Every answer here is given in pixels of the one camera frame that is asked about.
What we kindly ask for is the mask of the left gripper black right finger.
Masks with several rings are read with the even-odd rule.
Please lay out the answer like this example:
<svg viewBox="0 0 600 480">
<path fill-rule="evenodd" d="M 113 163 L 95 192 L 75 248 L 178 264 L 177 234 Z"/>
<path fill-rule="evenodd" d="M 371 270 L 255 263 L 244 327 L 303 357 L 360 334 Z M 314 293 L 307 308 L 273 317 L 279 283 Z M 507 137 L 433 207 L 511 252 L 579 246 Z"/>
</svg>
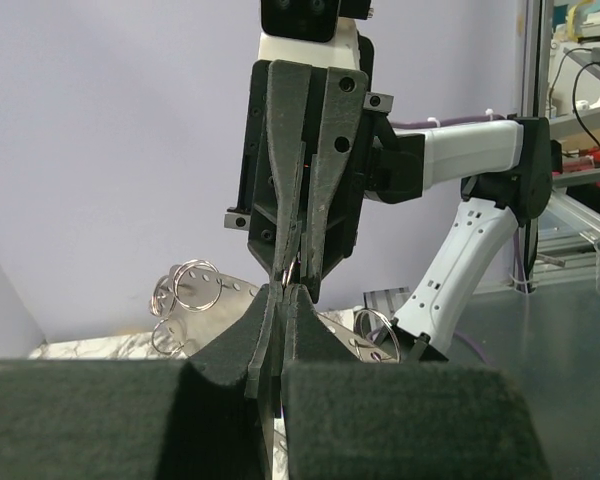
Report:
<svg viewBox="0 0 600 480">
<path fill-rule="evenodd" d="M 547 479 L 527 403 L 502 373 L 446 362 L 363 363 L 301 285 L 285 293 L 282 371 L 293 479 Z"/>
</svg>

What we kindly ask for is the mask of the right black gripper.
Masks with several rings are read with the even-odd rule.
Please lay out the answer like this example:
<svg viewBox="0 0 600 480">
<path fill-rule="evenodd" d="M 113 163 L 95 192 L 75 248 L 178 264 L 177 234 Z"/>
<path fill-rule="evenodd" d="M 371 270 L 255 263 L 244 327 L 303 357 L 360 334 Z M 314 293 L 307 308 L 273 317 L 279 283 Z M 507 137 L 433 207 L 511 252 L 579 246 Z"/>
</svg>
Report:
<svg viewBox="0 0 600 480">
<path fill-rule="evenodd" d="M 372 72 L 257 59 L 252 66 L 238 198 L 224 225 L 284 287 L 318 302 L 356 243 L 375 127 Z"/>
</svg>

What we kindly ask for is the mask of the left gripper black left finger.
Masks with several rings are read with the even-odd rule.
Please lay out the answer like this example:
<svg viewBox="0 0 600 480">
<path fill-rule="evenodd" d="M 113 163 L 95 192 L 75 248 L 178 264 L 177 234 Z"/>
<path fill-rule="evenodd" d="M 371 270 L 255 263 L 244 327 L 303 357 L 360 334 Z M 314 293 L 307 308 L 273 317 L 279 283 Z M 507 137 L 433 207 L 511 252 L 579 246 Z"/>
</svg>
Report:
<svg viewBox="0 0 600 480">
<path fill-rule="evenodd" d="M 247 395 L 268 295 L 188 360 L 0 360 L 0 479 L 269 478 Z"/>
</svg>

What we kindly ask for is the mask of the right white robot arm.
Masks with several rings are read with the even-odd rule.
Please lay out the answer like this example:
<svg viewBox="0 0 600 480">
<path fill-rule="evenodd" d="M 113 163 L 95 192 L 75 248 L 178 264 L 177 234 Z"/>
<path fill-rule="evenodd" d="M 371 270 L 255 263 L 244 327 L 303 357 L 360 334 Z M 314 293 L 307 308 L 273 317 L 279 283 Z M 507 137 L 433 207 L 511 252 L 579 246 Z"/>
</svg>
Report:
<svg viewBox="0 0 600 480">
<path fill-rule="evenodd" d="M 454 223 L 388 331 L 402 360 L 443 359 L 496 253 L 545 210 L 552 185 L 544 118 L 397 132 L 371 89 L 373 48 L 355 29 L 325 43 L 262 34 L 253 66 L 236 212 L 270 279 L 305 286 L 352 253 L 362 202 L 396 204 L 452 179 Z"/>
</svg>

